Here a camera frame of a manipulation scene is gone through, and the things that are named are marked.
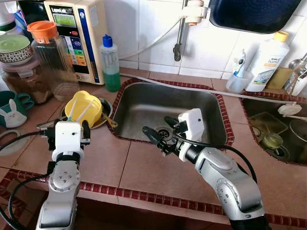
glass jar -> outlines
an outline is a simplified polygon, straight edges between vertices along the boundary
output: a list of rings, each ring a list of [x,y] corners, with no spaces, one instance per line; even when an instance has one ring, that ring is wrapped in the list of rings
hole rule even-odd
[[[10,90],[16,93],[26,92],[32,100],[44,103],[52,96],[52,92],[38,59],[33,56],[27,63],[20,66],[0,64],[1,77]]]
[[[38,21],[29,24],[27,30],[33,35],[32,48],[53,95],[60,101],[70,100],[80,88],[66,52],[66,41],[59,36],[56,23]]]

kitchen sink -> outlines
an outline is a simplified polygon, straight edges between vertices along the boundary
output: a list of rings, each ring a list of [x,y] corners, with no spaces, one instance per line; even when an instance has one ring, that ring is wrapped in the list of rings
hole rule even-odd
[[[146,82],[132,83],[124,89],[113,117],[118,127],[113,131],[122,138],[148,141],[142,132],[143,126],[148,126],[171,141],[172,129],[164,117],[177,118],[192,108],[200,108],[202,112],[205,126],[202,142],[225,144],[225,126],[216,96]]]
[[[298,103],[301,105],[302,110],[296,114],[296,116],[307,116],[307,104]],[[282,103],[270,103],[263,101],[255,101],[251,99],[244,99],[243,106],[248,115],[249,120],[251,121],[255,115],[259,115],[260,113],[267,112],[272,115],[274,118],[277,118],[280,122],[285,124],[285,130],[278,133],[278,135],[283,139],[283,144],[281,147],[276,150],[266,149],[268,153],[270,153],[273,157],[278,158],[282,161],[286,162],[294,162],[307,164],[306,157],[306,148],[307,142],[296,141],[295,134],[290,129],[290,122],[293,121],[293,118],[283,117],[278,113],[278,108],[282,106]]]

green liquid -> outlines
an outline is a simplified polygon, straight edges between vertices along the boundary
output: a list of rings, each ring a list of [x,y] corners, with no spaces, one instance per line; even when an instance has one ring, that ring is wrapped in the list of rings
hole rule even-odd
[[[109,92],[117,92],[120,89],[119,72],[115,74],[104,73],[106,89]]]

sink drain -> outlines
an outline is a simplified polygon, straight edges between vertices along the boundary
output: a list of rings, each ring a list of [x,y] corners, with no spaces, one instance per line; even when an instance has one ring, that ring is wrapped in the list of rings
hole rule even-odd
[[[167,127],[158,127],[155,129],[158,134],[160,134],[160,136],[165,140],[165,141],[169,141],[172,136],[171,136],[171,133],[172,133],[172,130],[170,128],[167,128]]]

orange bottle cap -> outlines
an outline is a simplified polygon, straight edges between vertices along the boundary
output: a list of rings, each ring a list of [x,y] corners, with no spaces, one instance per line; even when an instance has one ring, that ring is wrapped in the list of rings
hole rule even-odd
[[[35,39],[47,40],[58,36],[57,24],[51,21],[38,21],[27,26]]]

